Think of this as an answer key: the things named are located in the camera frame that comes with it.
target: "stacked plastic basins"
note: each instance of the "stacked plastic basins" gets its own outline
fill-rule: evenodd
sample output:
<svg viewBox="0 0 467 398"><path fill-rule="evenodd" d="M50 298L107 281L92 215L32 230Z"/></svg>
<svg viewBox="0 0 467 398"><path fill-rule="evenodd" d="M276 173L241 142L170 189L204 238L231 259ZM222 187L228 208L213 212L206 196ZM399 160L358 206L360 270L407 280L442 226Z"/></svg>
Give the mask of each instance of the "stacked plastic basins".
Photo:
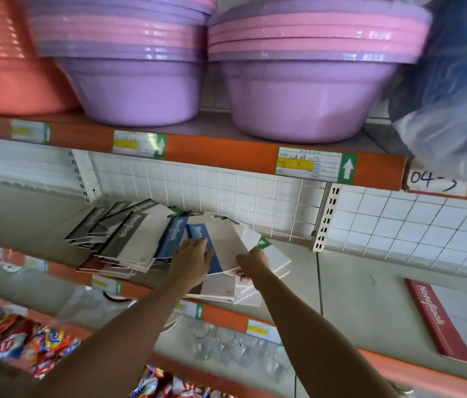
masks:
<svg viewBox="0 0 467 398"><path fill-rule="evenodd" d="M25 116L77 107L55 61L38 57L18 0L0 0L0 114Z"/></svg>
<svg viewBox="0 0 467 398"><path fill-rule="evenodd" d="M194 118L217 0L24 0L38 53L54 57L87 115L114 126Z"/></svg>
<svg viewBox="0 0 467 398"><path fill-rule="evenodd" d="M431 14L388 0L277 0L210 21L232 117L246 133L292 143L355 135L401 64L414 64Z"/></svg>

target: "red notebook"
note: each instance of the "red notebook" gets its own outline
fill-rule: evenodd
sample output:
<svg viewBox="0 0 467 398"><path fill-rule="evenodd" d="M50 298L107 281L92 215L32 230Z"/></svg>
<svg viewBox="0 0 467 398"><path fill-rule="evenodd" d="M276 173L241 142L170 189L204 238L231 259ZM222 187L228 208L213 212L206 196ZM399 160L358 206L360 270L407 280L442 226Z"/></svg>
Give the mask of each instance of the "red notebook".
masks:
<svg viewBox="0 0 467 398"><path fill-rule="evenodd" d="M438 352L467 362L467 296L447 287L405 282Z"/></svg>

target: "human arm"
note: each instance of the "human arm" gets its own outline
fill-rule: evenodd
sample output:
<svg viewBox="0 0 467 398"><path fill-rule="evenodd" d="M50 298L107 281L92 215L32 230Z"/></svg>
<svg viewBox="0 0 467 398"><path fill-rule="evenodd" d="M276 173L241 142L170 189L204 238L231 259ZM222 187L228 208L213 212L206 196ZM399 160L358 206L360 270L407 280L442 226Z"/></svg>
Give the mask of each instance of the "human arm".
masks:
<svg viewBox="0 0 467 398"><path fill-rule="evenodd" d="M397 398L395 390L329 321L298 298L256 247L237 257L272 316L290 362L311 398Z"/></svg>
<svg viewBox="0 0 467 398"><path fill-rule="evenodd" d="M29 398L125 398L136 387L165 322L208 273L213 252L204 240L186 241L167 280L65 357Z"/></svg>

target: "hand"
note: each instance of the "hand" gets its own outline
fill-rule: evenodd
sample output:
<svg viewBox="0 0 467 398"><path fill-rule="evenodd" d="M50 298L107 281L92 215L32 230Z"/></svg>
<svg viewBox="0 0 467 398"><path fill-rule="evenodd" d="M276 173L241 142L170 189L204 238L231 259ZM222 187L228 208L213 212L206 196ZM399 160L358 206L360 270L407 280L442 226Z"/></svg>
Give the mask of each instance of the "hand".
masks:
<svg viewBox="0 0 467 398"><path fill-rule="evenodd" d="M272 274L268 267L268 258L262 248L254 247L248 254L239 254L237 264L241 267L237 275L257 282L261 277Z"/></svg>
<svg viewBox="0 0 467 398"><path fill-rule="evenodd" d="M199 285L210 271L214 252L207 252L207 239L185 240L172 255L167 281L190 291Z"/></svg>

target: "forearm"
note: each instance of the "forearm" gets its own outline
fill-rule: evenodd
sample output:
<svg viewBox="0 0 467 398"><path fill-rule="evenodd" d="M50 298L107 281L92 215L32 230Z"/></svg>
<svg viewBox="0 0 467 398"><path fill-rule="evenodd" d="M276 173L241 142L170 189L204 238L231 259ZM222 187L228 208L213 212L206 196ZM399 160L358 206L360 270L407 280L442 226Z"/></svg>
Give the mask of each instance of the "forearm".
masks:
<svg viewBox="0 0 467 398"><path fill-rule="evenodd" d="M296 374L311 398L397 397L391 386L319 313L274 274L254 279Z"/></svg>
<svg viewBox="0 0 467 398"><path fill-rule="evenodd" d="M185 287L173 282L114 318L64 358L30 398L118 398L137 386L164 324Z"/></svg>

